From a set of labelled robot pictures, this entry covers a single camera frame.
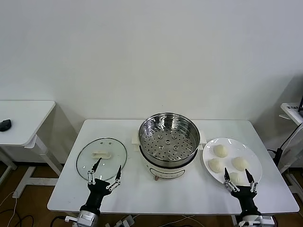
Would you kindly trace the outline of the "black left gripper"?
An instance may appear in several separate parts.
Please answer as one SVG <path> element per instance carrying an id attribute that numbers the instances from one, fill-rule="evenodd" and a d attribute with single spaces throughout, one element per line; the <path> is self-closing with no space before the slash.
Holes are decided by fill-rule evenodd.
<path id="1" fill-rule="evenodd" d="M 120 178 L 122 166 L 119 167 L 115 177 L 115 181 L 112 184 L 94 177 L 94 174 L 98 168 L 101 159 L 102 158 L 100 157 L 98 161 L 88 171 L 89 196 L 87 198 L 86 203 L 81 206 L 81 211 L 84 210 L 94 214 L 100 214 L 100 207 L 103 198 L 111 194 L 111 191 L 113 191 L 121 184 Z"/>

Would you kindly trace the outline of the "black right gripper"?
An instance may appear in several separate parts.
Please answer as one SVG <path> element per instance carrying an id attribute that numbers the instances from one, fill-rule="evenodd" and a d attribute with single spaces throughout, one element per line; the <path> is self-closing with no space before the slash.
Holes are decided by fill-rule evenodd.
<path id="1" fill-rule="evenodd" d="M 254 203 L 254 197 L 257 195 L 257 185 L 252 174 L 245 169 L 245 173 L 250 184 L 248 186 L 236 186 L 230 179 L 227 168 L 224 168 L 224 186 L 225 188 L 231 192 L 231 195 L 238 199 L 241 206 L 241 214 L 257 214 L 258 208 Z"/>

